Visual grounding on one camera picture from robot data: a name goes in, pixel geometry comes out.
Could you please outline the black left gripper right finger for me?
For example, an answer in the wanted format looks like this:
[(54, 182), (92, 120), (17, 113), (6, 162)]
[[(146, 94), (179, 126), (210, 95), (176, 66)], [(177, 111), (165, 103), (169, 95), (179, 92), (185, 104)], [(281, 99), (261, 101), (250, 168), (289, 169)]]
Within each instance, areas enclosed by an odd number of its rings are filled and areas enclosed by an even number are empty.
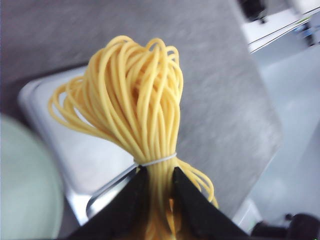
[(183, 240), (248, 240), (250, 237), (211, 204), (179, 167), (172, 175)]

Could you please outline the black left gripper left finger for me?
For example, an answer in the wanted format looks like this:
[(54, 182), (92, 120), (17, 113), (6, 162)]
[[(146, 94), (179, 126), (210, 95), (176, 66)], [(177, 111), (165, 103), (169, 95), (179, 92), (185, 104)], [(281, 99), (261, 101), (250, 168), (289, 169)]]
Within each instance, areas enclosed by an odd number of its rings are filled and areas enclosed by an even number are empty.
[(149, 175), (145, 167), (116, 197), (67, 240), (143, 240), (149, 208)]

